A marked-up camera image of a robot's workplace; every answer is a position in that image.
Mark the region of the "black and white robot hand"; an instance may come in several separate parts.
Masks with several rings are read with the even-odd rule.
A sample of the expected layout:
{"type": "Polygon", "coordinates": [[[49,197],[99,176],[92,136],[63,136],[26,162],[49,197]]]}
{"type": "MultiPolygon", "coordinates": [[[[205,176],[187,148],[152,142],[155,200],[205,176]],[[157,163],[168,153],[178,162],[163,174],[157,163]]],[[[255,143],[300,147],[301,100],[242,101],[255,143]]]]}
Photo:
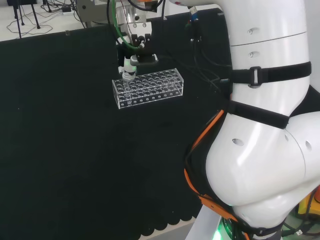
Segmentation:
{"type": "Polygon", "coordinates": [[[130,22],[116,28],[117,57],[119,72],[122,78],[133,81],[136,77],[137,66],[154,64],[157,58],[152,52],[152,23],[130,22]]]}

